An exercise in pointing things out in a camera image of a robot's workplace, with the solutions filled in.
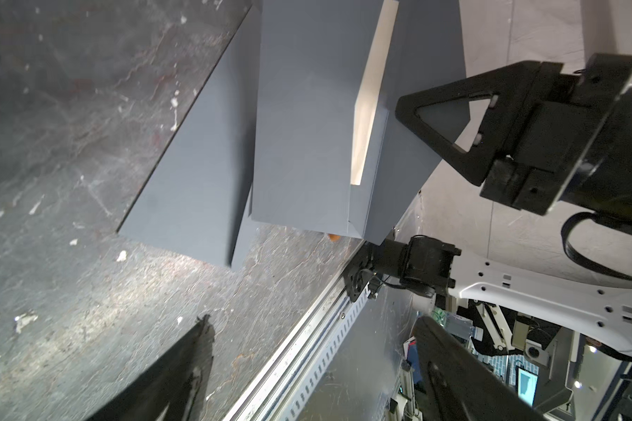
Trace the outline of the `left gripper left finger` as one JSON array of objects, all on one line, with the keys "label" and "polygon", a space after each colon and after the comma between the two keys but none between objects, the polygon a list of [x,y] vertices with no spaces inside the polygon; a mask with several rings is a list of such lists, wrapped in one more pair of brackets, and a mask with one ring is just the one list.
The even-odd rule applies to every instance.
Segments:
[{"label": "left gripper left finger", "polygon": [[90,420],[200,420],[212,372],[215,330],[195,325]]}]

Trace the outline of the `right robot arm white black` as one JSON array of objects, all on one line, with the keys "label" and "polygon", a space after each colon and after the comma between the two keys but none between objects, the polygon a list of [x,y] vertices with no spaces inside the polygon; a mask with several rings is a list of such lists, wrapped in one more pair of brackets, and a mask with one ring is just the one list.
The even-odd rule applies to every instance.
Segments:
[{"label": "right robot arm white black", "polygon": [[[632,55],[594,54],[579,74],[557,62],[521,61],[399,98],[396,118],[495,203],[564,222],[566,257],[594,273],[619,272],[570,242],[585,220],[632,236]],[[595,340],[632,361],[628,289],[510,268],[423,235],[366,242],[344,268],[351,301],[380,285],[431,298],[502,306]]]}]

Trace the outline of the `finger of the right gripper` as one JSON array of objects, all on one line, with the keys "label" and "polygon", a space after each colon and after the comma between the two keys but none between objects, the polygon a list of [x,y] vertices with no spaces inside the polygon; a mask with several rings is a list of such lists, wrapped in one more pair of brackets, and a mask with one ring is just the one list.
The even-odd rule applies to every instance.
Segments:
[{"label": "finger of the right gripper", "polygon": [[[480,186],[503,150],[540,68],[539,61],[522,61],[402,96],[395,117],[464,179]],[[493,108],[479,126],[481,140],[465,150],[456,139],[470,122],[469,104],[479,100],[493,102]]]}]

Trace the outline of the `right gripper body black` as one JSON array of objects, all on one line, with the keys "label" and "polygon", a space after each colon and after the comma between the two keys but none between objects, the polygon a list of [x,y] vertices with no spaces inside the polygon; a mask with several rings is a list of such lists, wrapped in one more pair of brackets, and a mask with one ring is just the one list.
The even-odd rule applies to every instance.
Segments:
[{"label": "right gripper body black", "polygon": [[530,112],[481,196],[544,215],[564,201],[632,223],[632,55],[594,54]]}]

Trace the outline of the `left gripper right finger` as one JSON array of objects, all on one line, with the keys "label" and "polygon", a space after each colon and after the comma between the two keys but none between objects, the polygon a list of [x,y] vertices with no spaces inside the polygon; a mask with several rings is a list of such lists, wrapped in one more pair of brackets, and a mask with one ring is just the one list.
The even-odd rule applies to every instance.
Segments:
[{"label": "left gripper right finger", "polygon": [[437,381],[444,420],[542,420],[512,389],[468,352],[431,317],[418,318],[414,327],[421,373]]}]

